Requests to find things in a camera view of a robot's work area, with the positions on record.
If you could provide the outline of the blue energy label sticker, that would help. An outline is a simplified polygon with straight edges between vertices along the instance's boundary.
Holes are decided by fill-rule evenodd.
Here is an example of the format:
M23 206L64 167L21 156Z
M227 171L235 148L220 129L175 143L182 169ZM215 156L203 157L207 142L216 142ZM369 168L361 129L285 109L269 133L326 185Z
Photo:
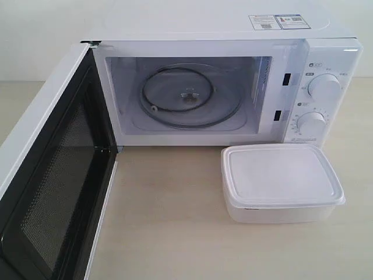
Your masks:
M275 15L283 30L309 29L309 25L300 14Z

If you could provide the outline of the white microwave oven body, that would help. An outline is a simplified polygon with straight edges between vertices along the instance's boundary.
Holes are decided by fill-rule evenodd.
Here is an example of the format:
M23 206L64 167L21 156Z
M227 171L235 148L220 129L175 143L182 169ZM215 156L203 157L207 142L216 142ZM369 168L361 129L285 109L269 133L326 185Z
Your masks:
M249 19L288 14L300 14L309 29L254 30ZM363 50L347 25L318 1L117 1L82 41L98 42L94 57L121 147L321 147ZM242 92L241 107L202 129L177 129L152 119L139 104L139 86L156 69L178 63L229 71ZM337 98L314 100L308 94L310 81L323 74L340 82ZM324 116L321 134L299 132L297 120L310 112Z

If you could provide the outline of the white microwave door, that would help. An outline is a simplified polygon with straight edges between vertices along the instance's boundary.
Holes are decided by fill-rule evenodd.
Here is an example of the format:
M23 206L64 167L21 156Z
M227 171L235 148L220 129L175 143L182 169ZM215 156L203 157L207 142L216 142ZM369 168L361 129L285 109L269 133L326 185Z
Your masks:
M89 276L118 152L97 47L72 47L1 145L2 279Z

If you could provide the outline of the upper white control knob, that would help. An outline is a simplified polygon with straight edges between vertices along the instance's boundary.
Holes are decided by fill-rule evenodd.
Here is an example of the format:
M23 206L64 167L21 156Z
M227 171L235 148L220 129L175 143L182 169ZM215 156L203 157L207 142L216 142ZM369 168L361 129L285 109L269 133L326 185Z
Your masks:
M341 91L337 77L329 73L317 76L308 84L308 94L314 100L335 99Z

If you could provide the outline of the glass turntable plate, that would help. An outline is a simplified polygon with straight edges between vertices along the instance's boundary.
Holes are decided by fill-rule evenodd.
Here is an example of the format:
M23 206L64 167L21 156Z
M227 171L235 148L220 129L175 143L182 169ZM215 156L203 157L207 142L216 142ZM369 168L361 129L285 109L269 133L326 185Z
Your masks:
M198 130L232 117L243 102L229 71L209 64L178 63L148 74L139 86L139 104L169 127Z

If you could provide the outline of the lower white timer knob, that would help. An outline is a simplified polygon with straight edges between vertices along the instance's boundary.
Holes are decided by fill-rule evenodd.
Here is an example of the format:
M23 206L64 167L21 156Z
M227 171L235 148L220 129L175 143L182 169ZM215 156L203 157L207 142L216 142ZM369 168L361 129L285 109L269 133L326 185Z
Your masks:
M297 120L297 128L302 135L321 134L326 127L324 116L319 112L310 112Z

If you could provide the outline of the white plastic lidded container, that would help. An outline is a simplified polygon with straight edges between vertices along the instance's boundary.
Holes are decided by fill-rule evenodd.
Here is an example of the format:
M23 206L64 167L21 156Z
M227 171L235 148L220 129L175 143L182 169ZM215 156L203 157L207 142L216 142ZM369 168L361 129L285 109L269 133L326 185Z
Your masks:
M327 157L309 144L224 148L221 174L227 212L240 223L322 221L346 202Z

